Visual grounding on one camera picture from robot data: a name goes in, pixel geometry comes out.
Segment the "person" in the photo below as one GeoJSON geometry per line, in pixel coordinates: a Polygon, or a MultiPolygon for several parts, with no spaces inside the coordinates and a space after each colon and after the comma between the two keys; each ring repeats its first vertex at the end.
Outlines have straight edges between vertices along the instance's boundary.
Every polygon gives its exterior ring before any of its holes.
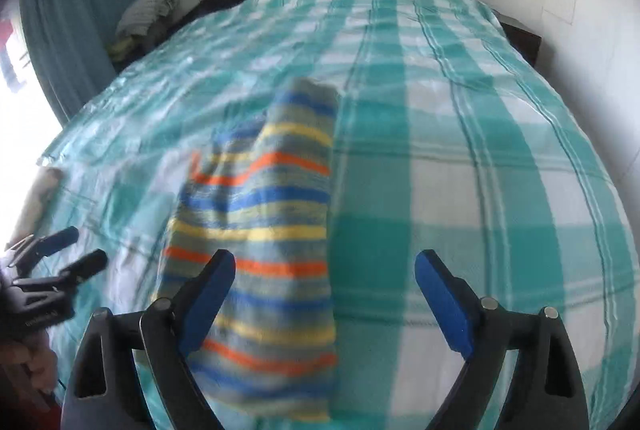
{"type": "Polygon", "coordinates": [[[45,394],[52,393],[58,382],[58,357],[49,347],[47,331],[30,336],[26,344],[0,342],[0,365],[27,366],[31,386],[45,394]]]}

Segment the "nightstand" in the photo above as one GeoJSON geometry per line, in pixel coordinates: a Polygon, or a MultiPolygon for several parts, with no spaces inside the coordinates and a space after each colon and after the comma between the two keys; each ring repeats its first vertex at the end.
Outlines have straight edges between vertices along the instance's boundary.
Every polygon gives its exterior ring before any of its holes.
{"type": "Polygon", "coordinates": [[[494,10],[495,16],[500,21],[504,33],[506,34],[511,45],[518,50],[524,60],[529,62],[532,67],[536,66],[538,60],[538,51],[540,51],[540,43],[542,43],[542,37],[536,35],[524,24],[513,19],[512,17],[504,16],[494,10]]]}

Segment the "bed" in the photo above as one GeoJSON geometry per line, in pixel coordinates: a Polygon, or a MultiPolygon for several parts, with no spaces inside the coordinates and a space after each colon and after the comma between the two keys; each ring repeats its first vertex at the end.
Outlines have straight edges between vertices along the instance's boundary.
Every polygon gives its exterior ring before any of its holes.
{"type": "MultiPolygon", "coordinates": [[[[423,429],[462,366],[412,275],[434,248],[479,295],[562,315],[591,425],[634,384],[639,265],[615,187],[558,94],[476,0],[247,0],[199,19],[120,74],[42,157],[65,178],[40,232],[81,230],[108,270],[51,330],[62,381],[88,317],[143,309],[194,148],[253,118],[295,77],[340,94],[328,216],[337,325],[332,421],[210,400],[228,429],[423,429]]],[[[481,427],[492,428],[509,356],[481,427]]],[[[142,367],[159,428],[164,411],[142,367]]]]}

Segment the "folded striped garment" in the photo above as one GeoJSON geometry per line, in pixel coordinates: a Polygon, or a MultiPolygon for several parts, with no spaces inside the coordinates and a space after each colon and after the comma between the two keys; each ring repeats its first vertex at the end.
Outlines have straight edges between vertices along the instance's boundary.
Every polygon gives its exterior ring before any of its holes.
{"type": "Polygon", "coordinates": [[[234,285],[189,358],[209,399],[258,415],[328,413],[336,354],[326,214],[336,108],[333,88],[295,80],[191,165],[157,295],[172,297],[218,248],[235,255],[234,285]]]}

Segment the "blue curtain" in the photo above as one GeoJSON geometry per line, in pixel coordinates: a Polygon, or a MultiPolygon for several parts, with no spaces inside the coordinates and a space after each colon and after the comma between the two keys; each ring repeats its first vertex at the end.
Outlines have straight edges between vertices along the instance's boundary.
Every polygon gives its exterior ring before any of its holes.
{"type": "Polygon", "coordinates": [[[106,52],[135,0],[20,0],[31,63],[63,125],[116,73],[106,52]]]}

